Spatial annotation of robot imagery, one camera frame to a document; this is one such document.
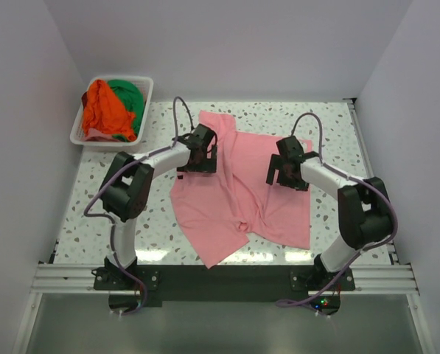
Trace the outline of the green t shirt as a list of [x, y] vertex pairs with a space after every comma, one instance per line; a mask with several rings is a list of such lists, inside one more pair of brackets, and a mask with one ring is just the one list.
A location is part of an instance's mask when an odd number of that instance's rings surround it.
[[134, 142], [140, 131], [144, 115], [144, 96], [139, 89], [126, 80], [109, 80], [112, 90], [112, 116], [108, 120], [111, 133], [125, 142]]

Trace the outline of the white plastic basket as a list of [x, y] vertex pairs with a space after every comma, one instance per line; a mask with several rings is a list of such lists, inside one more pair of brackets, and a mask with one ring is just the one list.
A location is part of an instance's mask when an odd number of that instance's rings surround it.
[[108, 82], [109, 80], [126, 80], [134, 84], [143, 94], [145, 107], [139, 135], [134, 142], [125, 142], [122, 140], [118, 140], [115, 136], [107, 136], [98, 132], [90, 133], [88, 136], [85, 136], [82, 128], [83, 106], [81, 102], [79, 111], [77, 112], [77, 116], [71, 130], [71, 142], [76, 145], [83, 145], [93, 149], [106, 151], [135, 150], [141, 143], [144, 133], [144, 127], [147, 121], [147, 114], [149, 111], [150, 101], [153, 93], [153, 79], [150, 77], [143, 77], [138, 75], [105, 74], [92, 79], [89, 86], [97, 79], [104, 80], [106, 82]]

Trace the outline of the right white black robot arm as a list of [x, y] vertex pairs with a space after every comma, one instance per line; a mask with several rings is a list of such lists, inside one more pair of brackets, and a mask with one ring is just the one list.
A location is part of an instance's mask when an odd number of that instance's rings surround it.
[[361, 252], [391, 240], [397, 217], [383, 180], [361, 179], [327, 164], [315, 151], [306, 153], [294, 136], [276, 143], [278, 153], [270, 158], [266, 183], [278, 183], [307, 191], [311, 184], [332, 196], [338, 204], [339, 236], [314, 259], [312, 281], [317, 288], [330, 289]]

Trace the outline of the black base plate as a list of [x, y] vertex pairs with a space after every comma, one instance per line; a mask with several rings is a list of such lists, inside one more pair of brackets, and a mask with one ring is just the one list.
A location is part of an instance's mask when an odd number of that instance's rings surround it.
[[91, 273], [94, 290], [107, 291], [110, 309], [121, 314], [164, 302], [300, 302], [318, 291], [309, 307], [336, 313], [340, 295], [355, 289], [352, 271], [334, 284], [332, 276], [317, 280], [311, 272], [311, 265], [137, 265], [135, 276], [127, 277], [105, 264]]

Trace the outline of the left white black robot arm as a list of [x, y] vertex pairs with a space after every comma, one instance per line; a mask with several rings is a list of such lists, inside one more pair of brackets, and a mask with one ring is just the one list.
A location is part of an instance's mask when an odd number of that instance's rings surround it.
[[215, 173], [217, 134], [199, 124], [190, 133], [173, 139], [173, 144], [145, 154], [116, 154], [100, 187], [102, 208], [114, 218], [109, 240], [111, 282], [129, 289], [136, 282], [136, 219], [147, 205], [155, 178], [171, 170], [181, 173]]

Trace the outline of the dark red garment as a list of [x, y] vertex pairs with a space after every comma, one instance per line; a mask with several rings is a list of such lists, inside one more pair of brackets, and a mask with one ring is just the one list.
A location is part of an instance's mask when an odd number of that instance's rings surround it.
[[88, 104], [88, 92], [84, 92], [82, 97], [81, 97], [81, 102], [82, 102], [82, 106], [83, 108], [85, 108]]

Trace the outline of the aluminium frame rail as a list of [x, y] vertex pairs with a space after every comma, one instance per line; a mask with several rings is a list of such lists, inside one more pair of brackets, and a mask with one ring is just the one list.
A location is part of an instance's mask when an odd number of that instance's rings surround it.
[[[324, 152], [326, 163], [348, 174], [373, 179], [368, 156], [351, 101], [344, 103], [235, 103], [194, 102], [178, 112], [179, 130], [186, 133], [203, 111], [227, 114], [242, 132], [271, 136], [294, 133]], [[114, 155], [91, 148], [83, 151], [69, 206], [57, 236], [51, 263], [38, 266], [32, 290], [38, 293], [124, 294], [105, 281], [101, 263], [109, 250], [109, 225], [100, 217], [101, 204], [83, 210], [99, 189]], [[142, 279], [154, 300], [204, 298], [212, 301], [273, 301], [309, 296], [312, 289], [298, 283], [300, 271], [309, 271], [314, 256], [338, 236], [338, 205], [320, 186], [310, 189], [310, 247], [278, 245], [258, 235], [248, 244], [207, 268], [183, 235], [175, 219], [169, 193], [174, 172], [155, 179], [147, 208], [135, 227], [135, 251]]]

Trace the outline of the orange t shirt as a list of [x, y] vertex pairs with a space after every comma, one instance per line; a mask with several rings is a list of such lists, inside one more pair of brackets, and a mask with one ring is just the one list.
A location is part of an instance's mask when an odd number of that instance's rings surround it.
[[95, 80], [88, 88], [88, 104], [83, 109], [82, 128], [85, 136], [90, 133], [101, 133], [114, 136], [111, 133], [108, 120], [112, 116], [112, 90], [104, 80]]

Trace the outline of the pink t shirt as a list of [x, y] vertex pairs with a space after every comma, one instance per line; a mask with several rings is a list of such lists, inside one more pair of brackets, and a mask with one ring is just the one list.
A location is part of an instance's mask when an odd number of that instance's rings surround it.
[[277, 136], [237, 130], [228, 114], [199, 113], [217, 133], [215, 173], [180, 173], [170, 191], [176, 220], [207, 268], [254, 233], [282, 246], [310, 247], [310, 192], [266, 182]]

